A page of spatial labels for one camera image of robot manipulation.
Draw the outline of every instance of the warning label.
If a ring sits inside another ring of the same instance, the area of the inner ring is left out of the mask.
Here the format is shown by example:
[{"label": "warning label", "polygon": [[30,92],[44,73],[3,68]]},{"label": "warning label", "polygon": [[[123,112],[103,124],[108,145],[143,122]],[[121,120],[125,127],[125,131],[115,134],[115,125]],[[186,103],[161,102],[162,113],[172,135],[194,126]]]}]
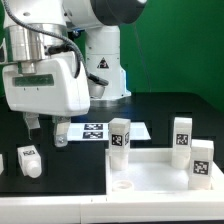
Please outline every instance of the warning label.
[{"label": "warning label", "polygon": [[109,66],[108,66],[108,64],[107,64],[107,62],[106,62],[106,60],[105,60],[105,58],[103,58],[103,59],[101,60],[101,62],[100,62],[100,64],[98,65],[97,68],[103,68],[103,69],[105,69],[105,68],[109,68]]}]

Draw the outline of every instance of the green background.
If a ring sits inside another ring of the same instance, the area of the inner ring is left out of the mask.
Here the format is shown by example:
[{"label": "green background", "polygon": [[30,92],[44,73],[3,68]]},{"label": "green background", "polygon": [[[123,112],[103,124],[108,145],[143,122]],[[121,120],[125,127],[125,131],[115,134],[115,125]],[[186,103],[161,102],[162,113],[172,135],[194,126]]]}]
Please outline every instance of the green background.
[{"label": "green background", "polygon": [[127,88],[192,92],[224,111],[223,41],[224,0],[149,0],[136,23],[121,26]]}]

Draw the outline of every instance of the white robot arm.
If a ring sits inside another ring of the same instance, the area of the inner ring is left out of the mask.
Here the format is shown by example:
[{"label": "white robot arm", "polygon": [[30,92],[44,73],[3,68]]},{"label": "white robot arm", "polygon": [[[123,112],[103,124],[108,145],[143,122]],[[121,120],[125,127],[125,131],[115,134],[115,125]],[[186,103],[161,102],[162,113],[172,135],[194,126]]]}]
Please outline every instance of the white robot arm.
[{"label": "white robot arm", "polygon": [[[12,110],[24,112],[29,131],[39,128],[38,114],[52,115],[55,145],[65,146],[70,117],[88,112],[90,96],[103,95],[103,101],[114,101],[129,94],[125,79],[120,78],[123,70],[117,25],[135,21],[146,0],[2,3],[7,102]],[[86,64],[78,47],[67,38],[68,31],[79,29],[87,31]],[[105,92],[104,79],[109,80]]]}]

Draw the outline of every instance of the white block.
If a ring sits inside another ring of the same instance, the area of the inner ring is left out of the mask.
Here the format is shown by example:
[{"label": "white block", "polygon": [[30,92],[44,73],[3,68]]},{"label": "white block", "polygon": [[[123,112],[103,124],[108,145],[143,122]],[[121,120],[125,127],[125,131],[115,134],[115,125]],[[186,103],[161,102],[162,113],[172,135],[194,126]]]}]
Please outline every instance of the white block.
[{"label": "white block", "polygon": [[191,146],[192,118],[176,117],[173,129],[173,148]]},{"label": "white block", "polygon": [[213,155],[213,141],[192,140],[189,189],[211,189]]},{"label": "white block", "polygon": [[213,141],[192,139],[191,148],[191,159],[213,160]]},{"label": "white block", "polygon": [[109,153],[110,165],[114,170],[128,168],[128,153],[130,150],[129,119],[114,118],[109,123]]},{"label": "white block", "polygon": [[175,118],[171,165],[176,169],[189,169],[191,132],[192,118]]},{"label": "white block", "polygon": [[24,176],[37,178],[41,175],[41,158],[34,146],[18,148],[19,164]]},{"label": "white block", "polygon": [[0,154],[0,175],[2,174],[3,170],[4,170],[3,158],[2,155]]}]

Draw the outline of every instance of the black tabletop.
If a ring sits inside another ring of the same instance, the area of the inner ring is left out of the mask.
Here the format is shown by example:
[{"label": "black tabletop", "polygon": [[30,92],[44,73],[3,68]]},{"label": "black tabletop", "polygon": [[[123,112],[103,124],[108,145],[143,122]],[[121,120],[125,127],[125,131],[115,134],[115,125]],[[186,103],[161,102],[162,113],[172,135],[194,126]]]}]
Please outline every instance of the black tabletop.
[{"label": "black tabletop", "polygon": [[[113,118],[145,122],[152,139],[131,141],[131,147],[161,148],[172,147],[174,117],[193,118],[192,137],[213,140],[214,161],[224,169],[224,114],[195,94],[137,93],[130,103],[91,108],[87,115],[73,117],[72,122],[108,123]],[[105,194],[108,142],[76,141],[56,148],[52,118],[40,115],[40,125],[41,135],[29,140],[22,113],[11,111],[5,98],[0,98],[0,154],[5,168],[0,176],[0,197]],[[28,145],[35,145],[42,158],[43,172],[36,179],[24,177],[18,163],[17,148]]]}]

